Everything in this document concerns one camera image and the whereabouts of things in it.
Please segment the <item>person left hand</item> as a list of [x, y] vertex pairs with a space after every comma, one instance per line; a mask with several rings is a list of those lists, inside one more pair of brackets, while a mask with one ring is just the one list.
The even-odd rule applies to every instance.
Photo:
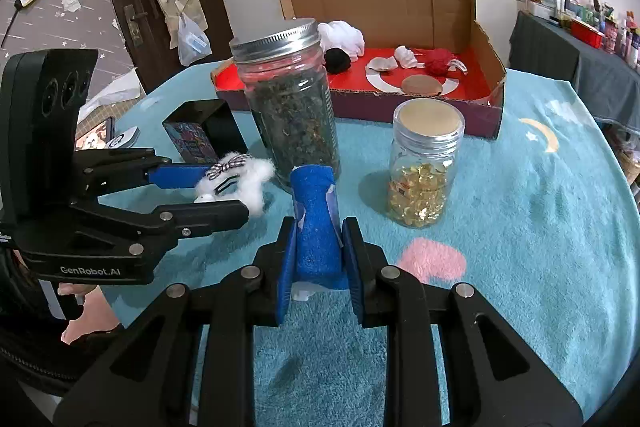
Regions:
[[99, 286], [61, 283], [58, 295], [84, 298], [84, 309], [79, 319], [68, 323], [61, 339], [68, 345], [83, 335], [106, 332], [120, 324]]

